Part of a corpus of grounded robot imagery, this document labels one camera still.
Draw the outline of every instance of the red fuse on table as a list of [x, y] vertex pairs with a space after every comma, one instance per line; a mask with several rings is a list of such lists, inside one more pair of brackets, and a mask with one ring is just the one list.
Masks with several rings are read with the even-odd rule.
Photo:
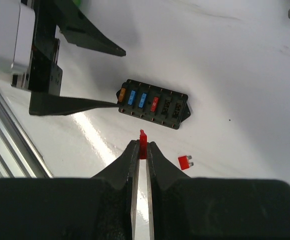
[[157, 107], [158, 103], [159, 103], [159, 98], [156, 96], [156, 97], [154, 97], [153, 103], [152, 103], [151, 108], [150, 108], [151, 112], [155, 112], [156, 111], [156, 107]]
[[189, 169], [190, 167], [192, 167], [194, 165], [194, 163], [190, 162], [191, 159], [192, 159], [192, 156], [180, 156], [178, 158], [180, 169], [185, 170], [185, 169]]
[[139, 148], [139, 159], [147, 159], [147, 135], [142, 129], [139, 136]]

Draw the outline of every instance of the fuse box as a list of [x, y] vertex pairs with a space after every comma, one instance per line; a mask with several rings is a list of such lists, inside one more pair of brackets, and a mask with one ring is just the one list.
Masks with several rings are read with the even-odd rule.
[[188, 95], [147, 83], [129, 79], [116, 96], [120, 113], [175, 130], [191, 115]]

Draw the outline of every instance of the white surface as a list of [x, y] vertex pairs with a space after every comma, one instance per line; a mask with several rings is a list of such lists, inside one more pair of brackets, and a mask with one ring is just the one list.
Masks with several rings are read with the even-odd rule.
[[34, 23], [34, 11], [19, 0], [0, 0], [0, 72], [27, 71]]
[[[174, 164], [192, 155], [190, 176], [290, 184], [289, 8], [289, 0], [83, 1], [89, 19], [127, 56], [78, 48], [61, 36], [61, 94], [115, 102], [129, 78], [184, 92], [192, 116], [179, 130], [116, 109], [30, 117], [29, 94], [2, 89], [56, 176], [93, 176], [144, 129]], [[143, 162], [139, 190], [145, 196]], [[136, 235], [145, 240], [143, 196]]]
[[33, 33], [35, 25], [35, 12], [33, 9], [20, 3], [19, 23], [11, 71], [25, 73], [30, 65]]

